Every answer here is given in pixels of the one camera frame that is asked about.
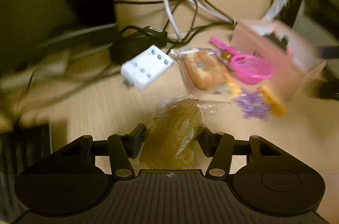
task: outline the pink mesh basket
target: pink mesh basket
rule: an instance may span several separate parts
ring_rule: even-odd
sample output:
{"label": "pink mesh basket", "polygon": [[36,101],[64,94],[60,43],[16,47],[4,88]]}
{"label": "pink mesh basket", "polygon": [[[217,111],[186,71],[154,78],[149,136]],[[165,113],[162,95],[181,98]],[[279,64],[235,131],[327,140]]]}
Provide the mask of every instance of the pink mesh basket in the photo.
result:
{"label": "pink mesh basket", "polygon": [[238,80],[253,85],[273,76],[274,68],[268,60],[257,56],[240,54],[215,36],[211,37],[210,40],[234,55],[229,63]]}

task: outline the pink cardboard box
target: pink cardboard box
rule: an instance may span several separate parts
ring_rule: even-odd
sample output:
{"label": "pink cardboard box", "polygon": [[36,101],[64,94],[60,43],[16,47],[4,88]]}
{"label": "pink cardboard box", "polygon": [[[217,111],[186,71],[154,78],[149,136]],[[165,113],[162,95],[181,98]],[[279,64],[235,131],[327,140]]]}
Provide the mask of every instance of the pink cardboard box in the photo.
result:
{"label": "pink cardboard box", "polygon": [[[264,36],[272,32],[280,39],[287,37],[290,55]],[[307,83],[318,78],[326,65],[313,45],[279,21],[240,20],[234,29],[231,46],[273,64],[275,73],[263,84],[283,100],[292,99]]]}

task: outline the pink handle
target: pink handle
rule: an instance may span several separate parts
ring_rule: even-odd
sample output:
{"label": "pink handle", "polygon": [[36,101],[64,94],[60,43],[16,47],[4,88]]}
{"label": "pink handle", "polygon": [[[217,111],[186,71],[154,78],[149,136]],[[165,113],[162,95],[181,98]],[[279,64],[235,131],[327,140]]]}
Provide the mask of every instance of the pink handle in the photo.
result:
{"label": "pink handle", "polygon": [[227,44],[223,43],[221,40],[218,40],[215,36],[210,37],[210,41],[214,42],[216,45],[220,46],[222,49],[230,52],[232,55],[239,54],[237,50],[229,47]]}

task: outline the wooden table surface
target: wooden table surface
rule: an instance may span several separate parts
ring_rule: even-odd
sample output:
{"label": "wooden table surface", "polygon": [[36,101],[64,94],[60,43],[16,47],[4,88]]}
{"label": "wooden table surface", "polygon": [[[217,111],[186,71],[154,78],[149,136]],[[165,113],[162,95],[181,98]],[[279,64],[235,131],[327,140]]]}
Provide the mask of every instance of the wooden table surface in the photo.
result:
{"label": "wooden table surface", "polygon": [[[229,38],[225,30],[199,34],[189,47],[211,47],[210,36]],[[70,64],[68,74],[85,76],[102,70],[110,63],[108,51],[103,51]],[[33,83],[21,106],[36,99],[48,99],[62,94],[78,83],[43,81]],[[21,90],[6,94],[14,104]],[[107,139],[111,134],[130,133],[138,123],[148,123],[159,100],[187,96],[179,66],[174,63],[166,72],[142,92],[126,88],[123,77],[117,75],[87,87],[69,99],[54,106],[27,113],[22,123],[26,126],[50,122],[53,150],[81,135],[90,134],[94,140]],[[235,104],[220,107],[208,124],[212,132],[223,131],[236,139],[247,140],[260,135],[317,170],[325,180],[326,192],[318,213],[330,223],[339,223],[339,103],[309,97],[301,93],[288,104],[289,111],[281,118],[268,121],[243,118]],[[0,126],[8,124],[2,120]],[[210,159],[205,158],[195,145],[193,168],[206,170]],[[108,158],[98,158],[96,165],[110,173]],[[231,172],[245,165],[244,156],[234,156]]]}

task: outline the plastic bag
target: plastic bag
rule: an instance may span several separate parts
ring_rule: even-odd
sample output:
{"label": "plastic bag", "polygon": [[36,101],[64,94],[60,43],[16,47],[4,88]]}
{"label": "plastic bag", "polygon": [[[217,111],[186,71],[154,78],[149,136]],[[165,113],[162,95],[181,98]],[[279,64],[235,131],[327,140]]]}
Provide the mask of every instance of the plastic bag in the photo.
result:
{"label": "plastic bag", "polygon": [[161,101],[136,162],[147,169],[190,169],[194,138],[214,116],[218,104],[183,98]]}
{"label": "plastic bag", "polygon": [[234,96],[241,93],[227,67],[215,51],[207,48],[172,50],[172,57],[180,64],[184,83],[193,94],[224,94]]}

